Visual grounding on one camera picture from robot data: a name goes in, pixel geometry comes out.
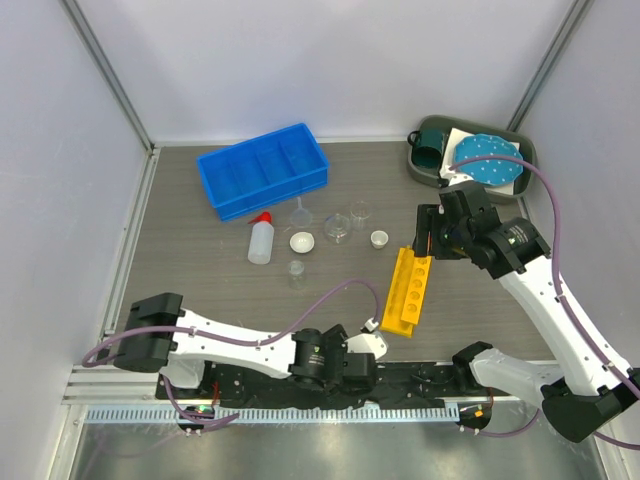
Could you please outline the yellow test tube rack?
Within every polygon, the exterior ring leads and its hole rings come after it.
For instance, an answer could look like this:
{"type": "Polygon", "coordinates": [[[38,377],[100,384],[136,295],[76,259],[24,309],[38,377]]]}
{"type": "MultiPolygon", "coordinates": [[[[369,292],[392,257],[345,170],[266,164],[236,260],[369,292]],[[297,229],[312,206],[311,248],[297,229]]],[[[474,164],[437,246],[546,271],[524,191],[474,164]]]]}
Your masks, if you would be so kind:
{"type": "Polygon", "coordinates": [[[419,325],[432,257],[416,257],[409,246],[397,255],[380,329],[411,338],[419,325]]]}

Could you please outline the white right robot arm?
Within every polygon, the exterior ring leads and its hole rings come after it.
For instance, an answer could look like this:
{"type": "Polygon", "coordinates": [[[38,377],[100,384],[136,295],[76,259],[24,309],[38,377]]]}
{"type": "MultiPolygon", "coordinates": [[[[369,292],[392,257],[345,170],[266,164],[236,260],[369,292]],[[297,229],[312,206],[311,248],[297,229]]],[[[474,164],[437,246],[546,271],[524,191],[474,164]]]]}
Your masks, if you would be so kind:
{"type": "Polygon", "coordinates": [[[503,221],[484,187],[463,177],[417,208],[418,257],[468,259],[517,301],[553,354],[543,367],[478,341],[453,357],[451,380],[465,395],[493,388],[538,408],[579,443],[639,399],[639,371],[604,339],[564,284],[554,248],[527,219],[503,221]]]}

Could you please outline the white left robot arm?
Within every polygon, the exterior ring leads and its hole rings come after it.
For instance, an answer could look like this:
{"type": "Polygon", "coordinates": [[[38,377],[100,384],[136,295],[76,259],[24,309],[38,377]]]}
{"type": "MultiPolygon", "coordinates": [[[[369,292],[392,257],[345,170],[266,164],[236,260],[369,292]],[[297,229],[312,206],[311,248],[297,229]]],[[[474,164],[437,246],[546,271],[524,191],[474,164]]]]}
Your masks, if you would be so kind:
{"type": "Polygon", "coordinates": [[[200,399],[213,385],[207,362],[246,368],[310,390],[369,390],[377,381],[377,361],[388,351],[378,331],[349,337],[340,324],[325,332],[258,331],[206,318],[184,309],[182,301],[179,294],[163,293],[133,303],[114,365],[159,373],[190,398],[200,399]]]}

